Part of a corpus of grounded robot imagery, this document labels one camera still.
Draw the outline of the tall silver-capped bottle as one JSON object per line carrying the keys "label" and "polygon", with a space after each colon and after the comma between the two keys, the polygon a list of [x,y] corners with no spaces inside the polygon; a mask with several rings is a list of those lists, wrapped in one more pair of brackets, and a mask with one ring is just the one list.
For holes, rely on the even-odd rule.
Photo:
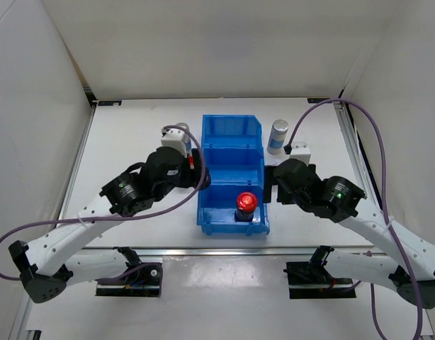
{"label": "tall silver-capped bottle", "polygon": [[[180,123],[177,123],[176,125],[179,127],[182,127],[183,129],[185,129],[187,131],[190,130],[189,126],[186,123],[180,122]],[[186,132],[182,131],[182,133],[183,133],[182,142],[185,145],[186,157],[190,157],[191,156],[191,148],[192,148],[191,138],[189,137],[189,135]]]}
{"label": "tall silver-capped bottle", "polygon": [[278,119],[272,123],[266,151],[269,154],[280,154],[286,139],[289,125],[285,120]]}

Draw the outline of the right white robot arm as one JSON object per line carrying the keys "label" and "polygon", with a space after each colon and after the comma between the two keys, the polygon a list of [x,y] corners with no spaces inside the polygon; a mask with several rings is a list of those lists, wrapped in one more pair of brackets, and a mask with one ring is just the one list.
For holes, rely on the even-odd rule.
{"label": "right white robot arm", "polygon": [[395,291],[415,304],[435,307],[435,245],[423,240],[393,218],[385,220],[382,210],[367,199],[350,180],[332,176],[321,179],[314,164],[288,159],[264,169],[264,202],[271,201],[273,186],[277,202],[296,205],[315,217],[345,227],[385,253],[369,258],[332,246],[319,246],[309,261],[294,264],[290,273],[301,284],[326,284],[334,279],[353,278]]}

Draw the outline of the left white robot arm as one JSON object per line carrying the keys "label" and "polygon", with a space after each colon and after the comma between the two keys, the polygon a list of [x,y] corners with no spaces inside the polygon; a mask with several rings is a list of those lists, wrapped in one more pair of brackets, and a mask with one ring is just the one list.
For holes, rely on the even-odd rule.
{"label": "left white robot arm", "polygon": [[52,300],[67,287],[86,281],[138,286],[149,280],[154,265],[144,263],[128,246],[81,255],[88,243],[123,222],[135,220],[175,188],[201,191],[210,185],[201,149],[184,156],[159,147],[147,160],[129,166],[101,188],[74,219],[57,221],[46,235],[16,241],[9,253],[22,285],[34,303]]}

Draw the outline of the red-lid sauce jar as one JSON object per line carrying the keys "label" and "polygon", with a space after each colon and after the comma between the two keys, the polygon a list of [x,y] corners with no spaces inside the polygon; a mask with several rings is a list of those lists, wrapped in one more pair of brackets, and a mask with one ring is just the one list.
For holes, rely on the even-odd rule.
{"label": "red-lid sauce jar", "polygon": [[258,198],[251,192],[243,192],[237,196],[235,219],[238,222],[251,222],[258,206]]}

